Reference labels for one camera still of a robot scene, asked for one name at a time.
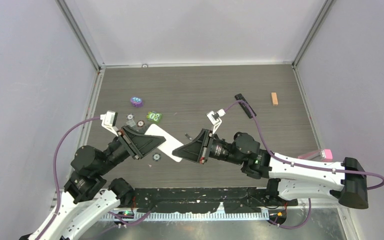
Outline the white remote control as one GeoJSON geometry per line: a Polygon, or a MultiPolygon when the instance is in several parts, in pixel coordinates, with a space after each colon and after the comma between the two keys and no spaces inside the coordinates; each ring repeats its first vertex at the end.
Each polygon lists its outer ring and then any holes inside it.
{"type": "Polygon", "coordinates": [[[173,155],[173,151],[179,147],[182,147],[184,144],[169,134],[167,131],[156,124],[151,124],[145,131],[145,135],[164,137],[165,141],[159,145],[157,149],[177,163],[182,161],[181,157],[173,155]]]}

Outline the black remote control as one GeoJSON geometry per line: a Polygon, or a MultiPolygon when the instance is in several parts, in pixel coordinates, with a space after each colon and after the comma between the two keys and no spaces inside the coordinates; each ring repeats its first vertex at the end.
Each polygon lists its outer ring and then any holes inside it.
{"type": "Polygon", "coordinates": [[[243,109],[243,111],[245,112],[245,114],[247,115],[247,117],[249,119],[252,119],[253,117],[257,116],[254,109],[249,105],[248,101],[246,100],[246,98],[241,93],[236,94],[234,96],[234,98],[237,101],[240,101],[238,104],[241,106],[241,108],[243,109]]]}

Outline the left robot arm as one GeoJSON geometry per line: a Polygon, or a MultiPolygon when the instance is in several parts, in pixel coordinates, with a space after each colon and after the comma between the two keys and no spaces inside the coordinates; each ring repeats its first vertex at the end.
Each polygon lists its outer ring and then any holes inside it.
{"type": "Polygon", "coordinates": [[[103,195],[96,197],[106,184],[103,178],[129,157],[139,160],[155,149],[170,156],[181,145],[159,126],[152,124],[145,133],[124,126],[108,129],[115,138],[104,151],[90,145],[80,147],[71,166],[73,172],[57,195],[57,203],[40,227],[23,235],[22,240],[78,240],[93,224],[114,208],[133,203],[135,191],[123,178],[114,179],[103,195]]]}

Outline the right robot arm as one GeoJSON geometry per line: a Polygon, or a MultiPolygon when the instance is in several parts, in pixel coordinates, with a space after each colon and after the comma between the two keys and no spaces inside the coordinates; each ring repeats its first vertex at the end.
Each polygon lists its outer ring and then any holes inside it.
{"type": "Polygon", "coordinates": [[[265,198],[271,205],[283,200],[330,199],[352,209],[367,209],[367,178],[359,161],[346,157],[342,162],[320,162],[288,157],[260,148],[251,135],[237,132],[233,142],[220,139],[208,129],[172,154],[204,164],[209,159],[240,165],[253,179],[268,179],[265,198]]]}

